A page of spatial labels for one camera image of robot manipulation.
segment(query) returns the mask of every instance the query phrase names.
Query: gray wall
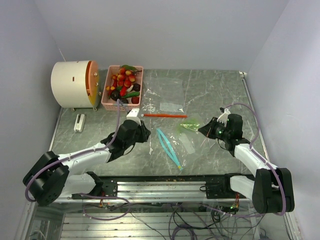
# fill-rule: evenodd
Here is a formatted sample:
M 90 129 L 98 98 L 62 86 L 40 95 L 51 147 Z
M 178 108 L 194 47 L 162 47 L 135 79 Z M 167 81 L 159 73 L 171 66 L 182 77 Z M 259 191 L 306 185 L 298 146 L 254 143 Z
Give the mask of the gray wall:
M 320 1 L 291 0 L 248 73 L 270 160 L 293 177 L 306 240 L 319 239 Z
M 248 71 L 288 0 L 36 0 L 67 61 Z
M 33 1 L 0 1 L 0 233 L 13 239 L 22 179 L 48 150 L 59 106 L 50 86 L 59 49 Z

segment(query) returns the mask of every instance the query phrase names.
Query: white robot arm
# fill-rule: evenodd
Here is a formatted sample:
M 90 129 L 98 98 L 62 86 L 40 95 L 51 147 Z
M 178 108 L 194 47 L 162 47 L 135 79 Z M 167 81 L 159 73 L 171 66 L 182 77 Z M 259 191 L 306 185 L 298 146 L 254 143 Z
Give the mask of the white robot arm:
M 253 206 L 259 213 L 277 213 L 283 206 L 282 195 L 278 182 L 274 176 L 278 175 L 284 189 L 286 212 L 294 210 L 294 193 L 291 173 L 287 168 L 279 168 L 269 163 L 266 165 L 253 152 L 257 153 L 250 142 L 243 138 L 242 117 L 231 114 L 228 109 L 221 108 L 223 113 L 219 118 L 213 117 L 205 126 L 199 128 L 199 132 L 210 139 L 217 139 L 225 143 L 225 149 L 240 160 L 250 170 L 254 179 L 240 173 L 231 173 L 230 188 L 252 200 Z
M 139 108 L 132 109 L 119 126 L 116 136 L 113 136 L 113 132 L 92 147 L 60 155 L 55 155 L 52 151 L 46 152 L 24 177 L 23 184 L 27 186 L 46 166 L 60 162 L 43 171 L 30 185 L 29 191 L 39 205 L 45 206 L 58 197 L 69 197 L 72 194 L 97 196 L 101 193 L 103 184 L 97 175 L 87 169 L 113 161 L 123 156 L 136 143 L 148 140 L 151 132 L 138 118 L 138 114 Z

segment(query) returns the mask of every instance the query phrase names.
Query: clear plastic bag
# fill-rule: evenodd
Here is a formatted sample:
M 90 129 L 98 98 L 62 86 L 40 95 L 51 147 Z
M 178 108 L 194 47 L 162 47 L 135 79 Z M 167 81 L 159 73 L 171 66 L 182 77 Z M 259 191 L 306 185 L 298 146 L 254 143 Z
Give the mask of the clear plastic bag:
M 160 143 L 164 148 L 167 155 L 173 160 L 177 167 L 182 170 L 188 166 L 192 166 L 193 162 L 209 152 L 210 148 L 214 144 L 212 139 L 206 138 L 200 132 L 196 130 L 186 129 L 178 126 L 174 129 L 157 129 Z
M 176 78 L 154 78 L 144 84 L 144 105 L 141 111 L 145 113 L 184 113 L 185 94 L 182 80 Z

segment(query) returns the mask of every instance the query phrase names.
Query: plastic basket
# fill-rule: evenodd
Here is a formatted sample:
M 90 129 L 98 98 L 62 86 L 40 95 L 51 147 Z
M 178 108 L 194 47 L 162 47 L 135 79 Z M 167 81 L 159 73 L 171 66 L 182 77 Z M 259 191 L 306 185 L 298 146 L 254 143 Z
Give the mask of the plastic basket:
M 132 104 L 131 102 L 131 98 L 128 98 L 129 103 L 124 104 L 124 106 L 128 109 L 134 109 L 134 108 L 139 108 L 140 107 L 140 103 L 141 103 L 141 92 L 142 92 L 142 82 L 143 82 L 143 75 L 144 75 L 144 68 L 142 66 L 134 66 L 136 69 L 138 69 L 139 72 L 136 76 L 135 76 L 135 82 L 137 84 L 141 85 L 141 89 L 140 89 L 140 96 L 139 96 L 139 103 L 138 104 Z M 117 103 L 115 101 L 113 101 L 111 98 L 108 99 L 108 93 L 106 90 L 107 86 L 112 86 L 113 84 L 113 80 L 112 80 L 112 75 L 117 74 L 119 72 L 119 68 L 120 65 L 111 65 L 109 66 L 108 69 L 108 73 L 106 75 L 106 79 L 105 79 L 105 84 L 104 84 L 104 88 L 103 88 L 103 94 L 102 94 L 102 99 L 101 99 L 101 104 L 104 106 L 105 110 L 107 111 L 116 111 L 118 109 L 117 107 Z

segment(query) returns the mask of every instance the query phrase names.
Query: cylindrical container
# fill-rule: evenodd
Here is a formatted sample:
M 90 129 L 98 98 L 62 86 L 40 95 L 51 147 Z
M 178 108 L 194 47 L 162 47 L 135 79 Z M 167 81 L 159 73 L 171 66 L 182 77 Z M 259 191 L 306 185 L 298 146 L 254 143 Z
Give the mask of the cylindrical container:
M 98 97 L 96 61 L 57 62 L 51 73 L 51 89 L 63 108 L 95 108 Z

